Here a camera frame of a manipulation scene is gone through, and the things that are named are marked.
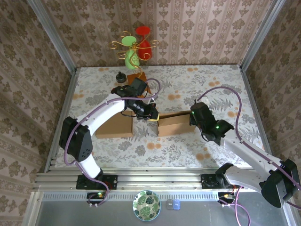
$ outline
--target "patterned wallpaper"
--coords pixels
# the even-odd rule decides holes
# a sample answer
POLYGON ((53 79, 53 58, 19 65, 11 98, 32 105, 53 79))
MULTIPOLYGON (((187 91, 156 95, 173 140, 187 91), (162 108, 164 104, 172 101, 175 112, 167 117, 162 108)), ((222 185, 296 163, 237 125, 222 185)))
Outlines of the patterned wallpaper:
POLYGON ((0 1, 0 225, 21 225, 70 74, 33 10, 0 1))
POLYGON ((286 1, 247 76, 273 153, 301 176, 301 1, 286 1))
POLYGON ((43 0, 77 67, 117 66, 122 31, 150 27, 149 65, 239 64, 271 0, 43 0))

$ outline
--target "metal frame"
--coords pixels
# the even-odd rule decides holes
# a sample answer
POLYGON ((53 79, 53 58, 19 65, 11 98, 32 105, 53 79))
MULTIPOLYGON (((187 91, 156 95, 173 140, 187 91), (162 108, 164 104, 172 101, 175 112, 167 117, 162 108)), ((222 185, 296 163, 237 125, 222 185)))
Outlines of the metal frame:
POLYGON ((47 158, 47 161, 46 161, 46 164, 45 164, 44 173, 48 172, 51 161, 52 161, 52 158, 57 155, 57 152, 59 150, 59 139, 60 139, 60 135, 61 135, 61 131, 62 131, 63 121, 66 117, 68 117, 69 109, 70 109, 71 102, 72 102, 72 97, 73 97, 73 94, 74 94, 74 90, 77 86, 77 80, 78 80, 78 77, 79 77, 79 73, 80 73, 80 69, 78 69, 76 72, 74 72, 74 76, 71 77, 69 87, 68 87, 68 90, 67 90, 67 94, 66 94, 66 97, 65 97, 65 101, 64 101, 64 104, 63 104, 63 108, 62 108, 62 111, 61 111, 61 115, 60 115, 59 121, 58 121, 57 126, 56 126, 55 134, 54 134, 52 144, 51 144, 51 147, 50 147, 50 151, 49 151, 49 154, 48 154, 48 158, 47 158))
POLYGON ((248 94, 252 110, 254 112, 254 118, 255 118, 256 124, 258 126, 258 131, 259 131, 259 134, 260 134, 260 137, 261 137, 261 140, 262 140, 264 150, 265 150, 265 152, 267 152, 269 154, 272 154, 271 148, 269 146, 267 135, 264 131, 264 127, 263 127, 262 121, 260 119, 259 111, 258 111, 256 102, 255 102, 255 99, 254 99, 254 95, 253 95, 249 80, 246 76, 245 70, 243 70, 243 69, 241 69, 241 76, 243 77, 243 80, 244 80, 244 83, 245 83, 246 92, 248 94))
MULTIPOLYGON (((161 201, 168 199, 179 199, 180 201, 218 201, 218 192, 157 192, 161 201)), ((111 191, 106 201, 133 201, 137 192, 118 192, 111 191)), ((87 192, 45 192, 44 202, 53 201, 87 201, 87 192)))
POLYGON ((54 47, 56 48, 57 52, 61 56, 63 62, 65 63, 66 67, 70 71, 71 74, 74 74, 76 70, 75 63, 73 62, 67 47, 65 46, 63 40, 61 39, 59 32, 54 27, 54 23, 52 23, 47 10, 45 9, 41 0, 28 0, 28 4, 33 9, 34 13, 36 14, 38 20, 41 22, 44 30, 48 34, 51 42, 53 43, 54 47))
MULTIPOLYGON (((290 202, 295 204, 295 201, 293 198, 290 199, 290 202)), ((289 204, 286 204, 283 206, 284 214, 286 217, 286 220, 288 222, 288 225, 301 225, 301 217, 298 212, 298 210, 295 207, 290 206, 289 204)))
MULTIPOLYGON (((77 176, 80 171, 77 168, 57 168, 49 173, 37 174, 34 191, 39 192, 67 192, 76 190, 77 176)), ((157 192, 166 191, 203 191, 201 174, 214 174, 213 168, 145 168, 145 169, 103 169, 105 174, 118 175, 117 191, 137 192, 144 189, 155 189, 157 192)))
POLYGON ((284 3, 285 0, 273 0, 273 2, 271 3, 266 16, 262 20, 262 23, 258 28, 258 31, 256 32, 254 39, 252 40, 251 45, 241 62, 241 68, 243 71, 247 70, 284 3))
POLYGON ((28 201, 26 212, 22 221, 22 226, 35 226, 41 207, 43 192, 32 192, 28 201))

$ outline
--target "small blue object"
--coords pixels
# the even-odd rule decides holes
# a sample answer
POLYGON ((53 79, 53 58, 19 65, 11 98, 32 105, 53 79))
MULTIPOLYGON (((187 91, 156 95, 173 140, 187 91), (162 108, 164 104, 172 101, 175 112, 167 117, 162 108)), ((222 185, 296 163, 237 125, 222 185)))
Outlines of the small blue object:
POLYGON ((174 210, 180 209, 180 200, 174 199, 174 210))

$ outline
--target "cable connector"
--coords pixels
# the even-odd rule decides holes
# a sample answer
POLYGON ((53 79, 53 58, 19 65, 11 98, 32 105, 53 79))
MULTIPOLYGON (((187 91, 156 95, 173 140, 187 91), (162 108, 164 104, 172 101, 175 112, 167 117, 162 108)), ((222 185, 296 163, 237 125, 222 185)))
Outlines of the cable connector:
POLYGON ((233 195, 229 195, 229 194, 225 194, 224 195, 224 198, 226 198, 226 199, 235 199, 235 196, 233 196, 233 195))
MULTIPOLYGON (((222 208, 224 208, 225 204, 222 204, 222 208)), ((227 204, 227 206, 230 208, 230 204, 227 204)))

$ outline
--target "table surface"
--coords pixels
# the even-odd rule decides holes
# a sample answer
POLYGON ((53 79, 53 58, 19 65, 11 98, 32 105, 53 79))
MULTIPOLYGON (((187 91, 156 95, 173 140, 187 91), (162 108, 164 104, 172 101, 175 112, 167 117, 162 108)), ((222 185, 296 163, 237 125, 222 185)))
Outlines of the table surface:
MULTIPOLYGON (((283 209, 271 206, 261 194, 240 193, 238 203, 249 212, 252 226, 288 226, 283 209)), ((222 208, 218 202, 181 202, 180 210, 167 210, 161 202, 161 212, 151 222, 140 221, 133 213, 133 201, 107 201, 90 208, 85 201, 42 202, 36 226, 236 226, 234 208, 222 208)), ((247 216, 238 207, 241 225, 247 216)))
MULTIPOLYGON (((121 71, 126 75, 133 71, 126 67, 81 68, 74 91, 69 115, 78 117, 103 101, 111 89, 118 85, 115 76, 121 71)), ((160 113, 186 111, 206 90, 227 86, 237 91, 243 107, 239 118, 239 131, 248 140, 263 149, 258 127, 237 65, 194 66, 145 66, 147 78, 158 79, 161 92, 156 100, 160 113)), ((149 82, 154 93, 157 85, 149 82)), ((238 99, 229 90, 218 89, 207 94, 209 108, 216 119, 235 124, 238 99)), ((231 151, 214 142, 205 142, 199 130, 167 137, 157 136, 157 122, 134 119, 134 136, 131 138, 97 139, 92 136, 93 157, 102 168, 133 167, 219 167, 226 162, 238 167, 250 167, 231 151)), ((60 148, 56 167, 66 167, 63 149, 60 148)))

